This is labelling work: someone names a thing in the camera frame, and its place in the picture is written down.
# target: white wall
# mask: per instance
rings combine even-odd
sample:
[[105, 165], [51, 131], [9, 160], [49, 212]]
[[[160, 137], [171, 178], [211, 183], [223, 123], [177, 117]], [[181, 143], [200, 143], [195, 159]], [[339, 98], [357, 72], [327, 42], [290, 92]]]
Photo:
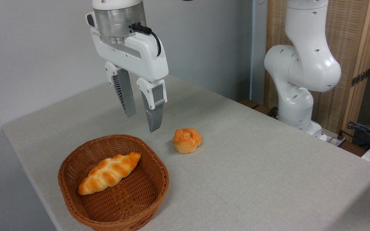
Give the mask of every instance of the white wall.
[[[144, 4], [171, 74], [232, 99], [248, 97], [251, 3]], [[0, 0], [0, 230], [54, 229], [1, 127], [107, 82], [84, 21], [90, 11], [90, 0]]]

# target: metal hinge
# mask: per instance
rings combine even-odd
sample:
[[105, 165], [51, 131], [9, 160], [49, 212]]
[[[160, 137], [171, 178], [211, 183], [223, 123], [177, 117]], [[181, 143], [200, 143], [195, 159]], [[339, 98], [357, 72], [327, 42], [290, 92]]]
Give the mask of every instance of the metal hinge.
[[368, 70], [360, 73], [358, 76], [354, 77], [352, 79], [352, 85], [351, 85], [351, 87], [357, 85], [359, 82], [361, 82], [364, 79], [366, 79], [369, 76], [369, 72], [370, 72], [370, 69], [368, 69]]

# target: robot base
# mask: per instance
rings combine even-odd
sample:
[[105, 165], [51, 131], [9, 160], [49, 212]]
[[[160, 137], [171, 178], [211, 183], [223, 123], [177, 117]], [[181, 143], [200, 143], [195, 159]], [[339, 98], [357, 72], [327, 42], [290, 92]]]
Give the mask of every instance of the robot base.
[[314, 121], [311, 121], [302, 126], [292, 126], [292, 127], [295, 127], [296, 129], [299, 129], [323, 141], [326, 141], [326, 139], [328, 138], [325, 134], [322, 133], [322, 127], [319, 124], [315, 123]]

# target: woven screen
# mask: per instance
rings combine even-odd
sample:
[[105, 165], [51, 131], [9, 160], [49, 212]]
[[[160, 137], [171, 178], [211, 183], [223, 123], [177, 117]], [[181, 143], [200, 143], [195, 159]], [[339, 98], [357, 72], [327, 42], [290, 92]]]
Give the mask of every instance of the woven screen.
[[[367, 9], [367, 0], [330, 0], [326, 19], [326, 39], [330, 51], [340, 63], [342, 75], [330, 92], [311, 92], [314, 98], [312, 120], [324, 129], [337, 132], [342, 124], [357, 59]], [[268, 1], [266, 49], [292, 45], [285, 35], [286, 0]], [[278, 106], [278, 94], [272, 78], [265, 75], [265, 105]]]

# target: round bun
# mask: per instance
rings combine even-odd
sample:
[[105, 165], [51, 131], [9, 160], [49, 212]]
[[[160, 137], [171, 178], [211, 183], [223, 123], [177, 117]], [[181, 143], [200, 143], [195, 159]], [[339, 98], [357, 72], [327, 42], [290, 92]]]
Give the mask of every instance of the round bun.
[[202, 135], [193, 128], [183, 128], [175, 131], [172, 141], [175, 150], [182, 154], [191, 153], [201, 144]]

